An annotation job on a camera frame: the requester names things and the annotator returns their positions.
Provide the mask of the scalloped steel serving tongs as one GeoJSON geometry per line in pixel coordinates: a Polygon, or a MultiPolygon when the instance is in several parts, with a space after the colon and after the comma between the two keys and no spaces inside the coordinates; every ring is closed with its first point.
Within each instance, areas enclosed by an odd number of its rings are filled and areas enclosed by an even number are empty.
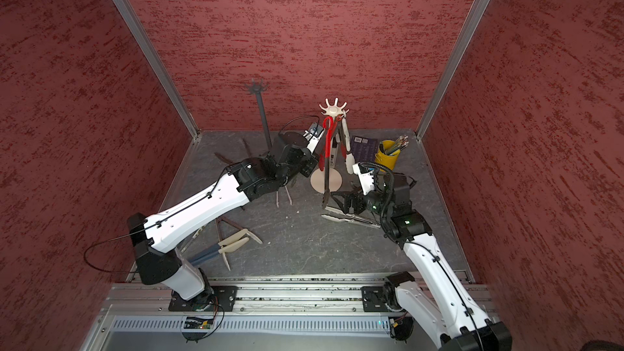
{"type": "Polygon", "coordinates": [[[341,209],[335,208],[332,206],[327,206],[325,209],[325,213],[321,214],[321,217],[335,222],[335,223],[346,223],[346,224],[354,224],[366,228],[374,228],[381,229],[379,223],[374,220],[364,218],[359,215],[344,213],[341,209]]]}

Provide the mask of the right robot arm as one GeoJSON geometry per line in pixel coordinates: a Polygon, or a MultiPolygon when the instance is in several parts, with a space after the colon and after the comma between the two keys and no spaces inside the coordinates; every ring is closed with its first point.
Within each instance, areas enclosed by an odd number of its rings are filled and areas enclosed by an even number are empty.
{"type": "Polygon", "coordinates": [[[407,273],[394,274],[384,284],[385,302],[406,312],[429,335],[439,350],[510,350],[513,340],[502,322],[494,322],[474,301],[445,259],[432,228],[413,208],[414,178],[376,162],[357,163],[358,178],[349,191],[326,188],[323,201],[334,201],[345,214],[369,211],[384,237],[414,263],[430,297],[407,273]]]}

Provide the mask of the red looped long steel tongs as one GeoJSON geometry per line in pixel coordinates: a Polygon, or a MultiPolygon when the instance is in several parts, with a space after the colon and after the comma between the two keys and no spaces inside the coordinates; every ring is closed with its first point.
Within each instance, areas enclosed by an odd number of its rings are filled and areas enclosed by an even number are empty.
{"type": "Polygon", "coordinates": [[[331,198],[331,188],[330,188],[330,169],[331,169],[331,154],[332,154],[332,143],[335,136],[335,128],[336,124],[334,122],[334,118],[331,115],[328,115],[323,120],[323,128],[325,129],[325,146],[323,151],[323,201],[322,208],[325,208],[328,205],[328,202],[331,198]]]}

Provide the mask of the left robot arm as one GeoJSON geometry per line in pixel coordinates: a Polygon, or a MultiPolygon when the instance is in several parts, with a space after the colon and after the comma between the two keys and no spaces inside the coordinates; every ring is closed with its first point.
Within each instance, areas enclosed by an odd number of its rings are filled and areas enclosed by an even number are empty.
{"type": "Polygon", "coordinates": [[[127,224],[141,282],[164,284],[186,301],[211,291],[205,276],[177,246],[229,211],[277,192],[297,175],[310,176],[318,164],[315,150],[323,133],[318,124],[302,134],[279,133],[267,154],[228,165],[200,193],[157,214],[130,216],[127,224]]]}

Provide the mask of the small red silicone tongs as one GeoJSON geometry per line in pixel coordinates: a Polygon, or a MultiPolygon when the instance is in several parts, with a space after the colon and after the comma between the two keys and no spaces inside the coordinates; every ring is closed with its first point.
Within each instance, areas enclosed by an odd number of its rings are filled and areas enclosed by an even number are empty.
{"type": "Polygon", "coordinates": [[[330,147],[332,146],[331,142],[336,135],[338,135],[338,138],[341,143],[342,155],[346,156],[347,154],[347,149],[346,149],[347,140],[346,140],[346,135],[345,135],[345,131],[343,128],[343,120],[344,120],[344,115],[338,115],[338,117],[336,118],[327,116],[323,120],[323,124],[322,124],[323,140],[321,141],[323,148],[320,152],[319,162],[318,162],[319,163],[318,167],[321,172],[325,170],[325,162],[331,158],[331,150],[330,150],[330,147]]]}

